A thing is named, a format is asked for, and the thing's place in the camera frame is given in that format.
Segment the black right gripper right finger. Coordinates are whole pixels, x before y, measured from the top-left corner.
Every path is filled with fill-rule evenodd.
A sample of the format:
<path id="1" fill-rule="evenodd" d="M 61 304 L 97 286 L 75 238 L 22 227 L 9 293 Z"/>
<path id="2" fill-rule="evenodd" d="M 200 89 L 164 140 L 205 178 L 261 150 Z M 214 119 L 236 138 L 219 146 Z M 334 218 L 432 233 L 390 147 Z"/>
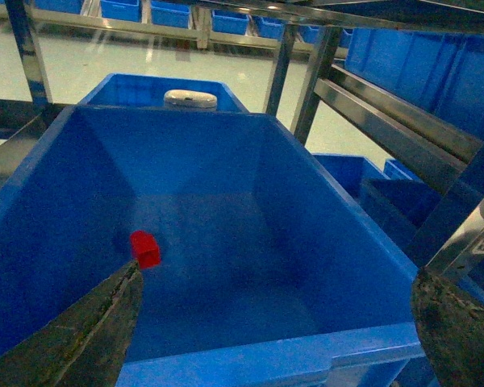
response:
<path id="1" fill-rule="evenodd" d="M 484 386 L 484 303 L 421 268 L 411 287 L 415 328 L 440 386 Z"/>

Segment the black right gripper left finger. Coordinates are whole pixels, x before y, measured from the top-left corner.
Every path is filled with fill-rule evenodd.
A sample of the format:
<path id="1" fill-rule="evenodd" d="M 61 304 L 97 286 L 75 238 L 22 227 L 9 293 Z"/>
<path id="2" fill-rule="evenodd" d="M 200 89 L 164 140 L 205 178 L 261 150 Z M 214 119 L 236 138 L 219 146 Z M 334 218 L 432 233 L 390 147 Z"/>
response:
<path id="1" fill-rule="evenodd" d="M 132 341 L 143 288 L 138 262 L 126 263 L 0 356 L 0 386 L 114 386 Z"/>

